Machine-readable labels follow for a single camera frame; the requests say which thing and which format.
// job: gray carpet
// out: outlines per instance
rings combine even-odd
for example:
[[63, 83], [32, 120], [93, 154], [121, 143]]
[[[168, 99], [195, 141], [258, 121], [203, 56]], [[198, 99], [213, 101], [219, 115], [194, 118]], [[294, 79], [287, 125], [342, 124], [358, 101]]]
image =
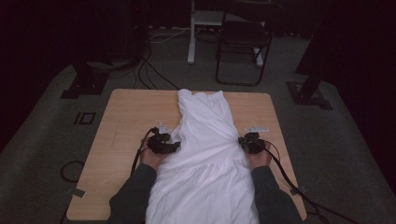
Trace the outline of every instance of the gray carpet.
[[[212, 35], [198, 36], [214, 39]], [[326, 82], [320, 84], [320, 90], [333, 110], [295, 105], [290, 97], [286, 81], [306, 79], [294, 71], [308, 43], [299, 37], [275, 38], [264, 80], [256, 87], [218, 84], [214, 77], [216, 45], [206, 41], [197, 42], [195, 65], [188, 65], [189, 39], [185, 35], [152, 44], [149, 61], [180, 88], [269, 93], [294, 172], [300, 186], [308, 189], [307, 195], [359, 223], [395, 223], [395, 195], [381, 175], [337, 89]], [[239, 78], [237, 75], [246, 71], [259, 72], [259, 69], [241, 64], [226, 76]], [[76, 185], [61, 178], [62, 167], [70, 161], [86, 160], [113, 90], [145, 89], [139, 81], [136, 82], [136, 73], [137, 69], [112, 73], [102, 95], [84, 95], [76, 100], [60, 99], [76, 75], [72, 67], [66, 67], [52, 80], [30, 117], [0, 155], [0, 223], [61, 222], [71, 200], [67, 191]], [[145, 67], [141, 74], [149, 84]], [[152, 69], [148, 69], [148, 74], [159, 89], [174, 89]], [[76, 125], [79, 112], [95, 112], [93, 124]], [[78, 178], [81, 167], [74, 164], [65, 172], [70, 178]], [[309, 205], [306, 209], [313, 211]], [[331, 223], [348, 223], [325, 211], [322, 213]], [[64, 223], [95, 222], [64, 220]], [[317, 217], [308, 217], [305, 223], [321, 222]]]

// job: black controller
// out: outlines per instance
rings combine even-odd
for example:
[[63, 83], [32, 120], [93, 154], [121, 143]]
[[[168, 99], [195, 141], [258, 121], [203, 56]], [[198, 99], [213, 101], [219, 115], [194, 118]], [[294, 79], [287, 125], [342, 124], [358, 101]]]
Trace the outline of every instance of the black controller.
[[148, 139], [148, 147], [151, 148], [155, 154], [173, 153], [180, 147], [180, 142], [175, 142], [174, 144], [166, 143], [171, 137], [169, 133], [160, 133], [158, 128], [153, 128], [152, 132], [154, 135]]
[[245, 137], [239, 137], [238, 142], [248, 154], [258, 154], [264, 150], [265, 141], [259, 138], [258, 133], [247, 133]]

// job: table top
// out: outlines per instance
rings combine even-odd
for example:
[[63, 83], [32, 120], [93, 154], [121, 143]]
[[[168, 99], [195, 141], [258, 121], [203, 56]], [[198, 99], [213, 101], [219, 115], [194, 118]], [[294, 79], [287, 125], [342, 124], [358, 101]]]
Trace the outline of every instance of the table top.
[[[270, 95], [224, 92], [224, 97], [240, 136], [246, 134], [246, 128], [254, 126], [269, 129], [267, 133], [260, 133], [261, 139], [277, 147], [283, 168], [291, 182], [298, 186]], [[82, 198], [73, 196], [67, 218], [107, 220], [108, 202], [130, 176], [134, 156], [145, 133], [159, 127], [161, 122], [175, 129], [180, 119], [177, 91], [114, 90], [78, 181], [77, 189], [85, 194]], [[290, 194], [291, 187], [274, 162], [270, 168], [280, 188]], [[302, 198], [299, 195], [291, 198], [302, 219], [306, 219]]]

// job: metal chair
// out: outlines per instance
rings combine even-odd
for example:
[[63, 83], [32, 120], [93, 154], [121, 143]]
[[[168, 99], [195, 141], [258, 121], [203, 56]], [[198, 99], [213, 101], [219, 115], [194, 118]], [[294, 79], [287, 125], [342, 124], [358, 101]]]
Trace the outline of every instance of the metal chair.
[[[273, 31], [279, 24], [281, 14], [282, 7], [277, 3], [258, 0], [237, 0], [229, 3], [222, 18], [216, 53], [218, 60], [216, 66], [217, 82], [230, 85], [255, 86], [262, 81]], [[230, 19], [231, 17], [235, 18], [235, 16], [243, 20]], [[251, 49], [251, 53], [222, 50], [223, 44], [233, 48], [248, 48]], [[252, 54], [256, 60], [264, 48], [266, 48], [265, 57], [262, 62], [261, 73], [256, 82], [233, 82], [219, 78], [219, 63], [222, 52]]]

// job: person's arm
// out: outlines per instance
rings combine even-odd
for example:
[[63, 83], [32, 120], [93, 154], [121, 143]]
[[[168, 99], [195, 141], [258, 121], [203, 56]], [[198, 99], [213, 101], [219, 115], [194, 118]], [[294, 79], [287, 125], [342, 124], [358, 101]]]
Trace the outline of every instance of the person's arm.
[[260, 223], [303, 223], [293, 200], [279, 188], [269, 167], [271, 155], [265, 150], [258, 154], [246, 154], [250, 162], [255, 189], [254, 201]]
[[147, 148], [140, 154], [137, 166], [119, 192], [110, 199], [111, 213], [107, 223], [141, 224], [149, 206], [151, 188], [157, 179], [157, 170], [166, 155], [155, 154]]

